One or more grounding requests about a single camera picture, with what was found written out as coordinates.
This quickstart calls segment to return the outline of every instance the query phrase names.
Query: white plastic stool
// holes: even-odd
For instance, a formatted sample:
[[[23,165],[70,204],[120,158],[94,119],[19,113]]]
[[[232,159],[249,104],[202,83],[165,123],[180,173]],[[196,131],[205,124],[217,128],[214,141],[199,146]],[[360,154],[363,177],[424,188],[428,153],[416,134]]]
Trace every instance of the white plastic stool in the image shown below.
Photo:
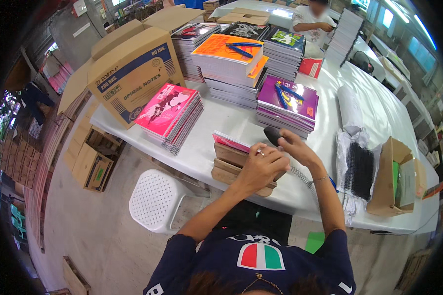
[[[155,233],[175,234],[171,228],[182,198],[193,193],[181,182],[156,169],[145,171],[131,195],[131,217]]]

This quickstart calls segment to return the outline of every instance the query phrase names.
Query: pliers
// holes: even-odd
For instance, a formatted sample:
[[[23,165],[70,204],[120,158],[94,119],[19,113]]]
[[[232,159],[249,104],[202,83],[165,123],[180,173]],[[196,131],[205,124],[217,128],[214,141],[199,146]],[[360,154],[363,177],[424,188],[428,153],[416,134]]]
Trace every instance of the pliers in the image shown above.
[[[253,55],[251,53],[248,53],[236,46],[251,46],[251,47],[262,47],[262,44],[258,43],[249,43],[249,42],[236,42],[236,43],[225,43],[226,47],[230,48],[231,50],[235,50],[239,54],[242,54],[248,58],[253,58]]]
[[[285,93],[283,91],[293,95],[296,100],[300,100],[300,101],[304,100],[304,98],[300,94],[298,94],[297,92],[293,91],[289,87],[286,87],[286,86],[282,85],[282,83],[280,81],[277,81],[274,84],[274,86],[276,87],[276,92],[277,92],[277,97],[279,98],[279,102],[282,104],[284,109],[288,108],[286,100],[290,100],[290,99],[285,95]]]

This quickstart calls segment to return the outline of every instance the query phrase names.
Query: green chair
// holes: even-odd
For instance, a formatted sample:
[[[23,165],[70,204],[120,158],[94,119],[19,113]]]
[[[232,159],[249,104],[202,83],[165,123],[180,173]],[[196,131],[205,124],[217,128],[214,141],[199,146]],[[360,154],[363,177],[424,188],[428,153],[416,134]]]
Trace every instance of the green chair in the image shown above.
[[[12,216],[12,224],[14,227],[17,228],[20,238],[26,239],[26,236],[24,235],[24,233],[26,233],[26,229],[23,228],[23,224],[21,221],[22,220],[18,220]]]
[[[18,210],[18,208],[15,205],[10,204],[10,211],[12,212],[12,215],[16,217],[16,219],[18,220],[25,219],[25,216],[21,214],[21,212]]]

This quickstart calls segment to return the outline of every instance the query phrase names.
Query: woman's left hand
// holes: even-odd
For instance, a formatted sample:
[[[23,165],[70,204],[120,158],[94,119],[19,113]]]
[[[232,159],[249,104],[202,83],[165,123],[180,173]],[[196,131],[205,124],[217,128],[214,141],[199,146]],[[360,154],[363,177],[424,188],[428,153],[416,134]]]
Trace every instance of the woman's left hand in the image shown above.
[[[246,198],[268,185],[279,172],[286,170],[290,170],[290,160],[283,152],[257,143],[250,148],[248,159],[231,186],[242,191]]]

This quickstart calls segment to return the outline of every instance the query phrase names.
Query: hair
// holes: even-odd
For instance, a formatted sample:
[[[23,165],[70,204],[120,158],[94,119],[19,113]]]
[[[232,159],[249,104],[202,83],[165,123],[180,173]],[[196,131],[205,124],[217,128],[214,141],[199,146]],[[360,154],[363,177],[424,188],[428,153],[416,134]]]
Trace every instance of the hair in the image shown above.
[[[204,271],[191,277],[185,295],[236,295],[234,285],[234,282],[222,282],[216,274]],[[299,278],[290,286],[289,292],[291,295],[328,295],[313,275]]]
[[[323,5],[328,5],[329,0],[309,0],[310,2],[317,2]]]

